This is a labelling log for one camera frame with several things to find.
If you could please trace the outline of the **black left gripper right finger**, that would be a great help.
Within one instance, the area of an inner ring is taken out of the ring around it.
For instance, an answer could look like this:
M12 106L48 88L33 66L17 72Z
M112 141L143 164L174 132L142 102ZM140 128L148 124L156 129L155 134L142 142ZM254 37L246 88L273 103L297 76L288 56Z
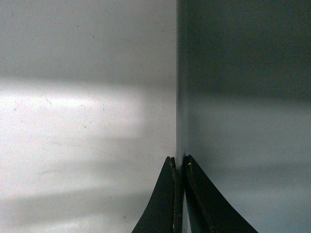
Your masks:
M183 158L183 180L192 233L256 233L225 199L191 156Z

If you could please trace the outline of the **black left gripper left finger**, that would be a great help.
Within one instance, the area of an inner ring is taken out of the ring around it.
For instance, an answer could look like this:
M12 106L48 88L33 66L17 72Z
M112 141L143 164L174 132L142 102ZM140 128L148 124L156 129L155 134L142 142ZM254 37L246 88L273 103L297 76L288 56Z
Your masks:
M150 200L132 232L182 232L182 194L175 159L167 157Z

